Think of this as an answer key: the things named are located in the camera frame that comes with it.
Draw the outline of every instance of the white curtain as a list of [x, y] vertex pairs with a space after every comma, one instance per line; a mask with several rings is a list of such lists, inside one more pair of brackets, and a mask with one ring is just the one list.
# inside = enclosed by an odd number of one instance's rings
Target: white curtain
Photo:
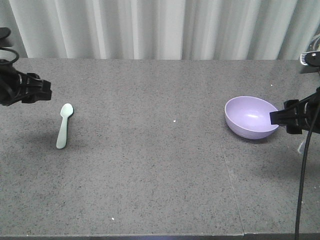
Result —
[[0, 0], [29, 58], [298, 59], [320, 0]]

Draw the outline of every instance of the black cable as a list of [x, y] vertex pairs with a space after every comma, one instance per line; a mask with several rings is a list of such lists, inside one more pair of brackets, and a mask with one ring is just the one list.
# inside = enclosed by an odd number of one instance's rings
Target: black cable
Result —
[[310, 126], [310, 130], [309, 130], [308, 135], [306, 136], [306, 140], [305, 140], [305, 146], [304, 146], [303, 158], [302, 158], [298, 203], [297, 203], [297, 207], [296, 207], [294, 240], [299, 240], [300, 214], [301, 214], [302, 195], [303, 195], [303, 191], [304, 191], [304, 181], [305, 181], [308, 148], [309, 148], [309, 144], [310, 144], [310, 140], [311, 140], [311, 134], [314, 130], [319, 112], [320, 112], [320, 103], [318, 104], [318, 106], [316, 108], [316, 111], [315, 111], [315, 114], [314, 114], [314, 117], [313, 117], [313, 120], [312, 120], [312, 123]]
[[19, 59], [19, 53], [11, 48], [6, 48], [6, 47], [0, 47], [0, 50], [3, 50], [3, 51], [7, 51], [7, 52], [12, 52], [15, 54], [15, 58], [11, 61], [4, 61], [4, 62], [1, 62], [0, 61], [0, 65], [9, 65], [9, 64], [14, 64], [16, 61], [18, 61]]

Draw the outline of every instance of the plastic spoon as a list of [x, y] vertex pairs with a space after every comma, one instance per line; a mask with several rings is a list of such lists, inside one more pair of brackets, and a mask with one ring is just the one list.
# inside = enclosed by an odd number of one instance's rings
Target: plastic spoon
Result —
[[62, 117], [62, 123], [60, 127], [60, 131], [58, 134], [58, 138], [56, 140], [56, 148], [63, 149], [67, 144], [67, 125], [68, 118], [74, 113], [74, 108], [70, 103], [66, 103], [61, 108], [60, 115]]

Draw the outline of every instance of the bowl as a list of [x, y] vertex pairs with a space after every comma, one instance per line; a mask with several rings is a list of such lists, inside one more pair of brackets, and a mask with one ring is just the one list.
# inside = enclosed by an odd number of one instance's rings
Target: bowl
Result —
[[229, 128], [237, 135], [253, 140], [266, 138], [279, 127], [271, 124], [269, 113], [275, 111], [278, 109], [271, 103], [254, 96], [232, 98], [224, 107]]

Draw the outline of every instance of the gray countertop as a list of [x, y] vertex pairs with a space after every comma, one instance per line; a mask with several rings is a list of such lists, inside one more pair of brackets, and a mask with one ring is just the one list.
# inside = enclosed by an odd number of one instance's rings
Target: gray countertop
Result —
[[[307, 133], [247, 140], [224, 106], [248, 95], [282, 109], [313, 94], [318, 74], [297, 65], [20, 59], [16, 69], [51, 82], [52, 100], [0, 107], [0, 235], [293, 233]], [[59, 150], [65, 103], [74, 115]], [[319, 144], [313, 134], [302, 233], [320, 233]]]

